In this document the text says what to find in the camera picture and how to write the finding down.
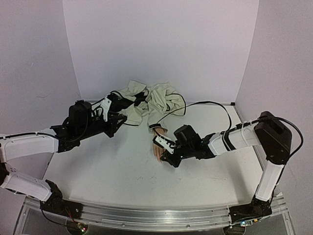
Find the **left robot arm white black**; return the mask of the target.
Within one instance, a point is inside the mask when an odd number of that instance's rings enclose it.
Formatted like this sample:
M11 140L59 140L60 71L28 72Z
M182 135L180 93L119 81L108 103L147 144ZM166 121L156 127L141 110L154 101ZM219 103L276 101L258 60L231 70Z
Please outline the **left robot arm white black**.
M70 106L68 117L61 125L51 126L53 134L29 132L2 136L0 139L0 186L46 202L56 214L66 210L63 194L49 180L40 180L19 173L7 162L12 159L42 154L62 153L79 147L82 140L104 133L112 138L127 120L120 114L124 99L108 96L91 104L78 100Z

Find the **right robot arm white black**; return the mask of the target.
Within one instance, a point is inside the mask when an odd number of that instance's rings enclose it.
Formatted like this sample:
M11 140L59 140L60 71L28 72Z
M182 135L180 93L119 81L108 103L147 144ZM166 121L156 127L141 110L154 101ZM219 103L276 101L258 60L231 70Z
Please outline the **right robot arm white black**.
M153 142L165 149L161 160L173 167L178 167L182 160L189 158L207 160L248 147L262 148L267 162L251 202L229 209L232 220L237 222L271 215L273 193L292 156L292 133L286 125L285 119L265 111L257 120L240 123L204 138L191 125L184 125L174 132L175 141L158 134Z

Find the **mannequin hand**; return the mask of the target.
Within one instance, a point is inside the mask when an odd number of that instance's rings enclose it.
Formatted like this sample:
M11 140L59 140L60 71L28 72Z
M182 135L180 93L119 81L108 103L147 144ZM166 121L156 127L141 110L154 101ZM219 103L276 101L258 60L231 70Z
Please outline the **mannequin hand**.
M166 129L163 129L163 128L155 128L154 129L154 137L156 137L158 134L161 134L161 135L166 135L168 131ZM154 156L157 158L157 160L162 163L161 161L161 156L162 154L164 153L165 149L162 148L162 147L159 147L158 145L156 145L155 143L153 143L153 153L154 153Z

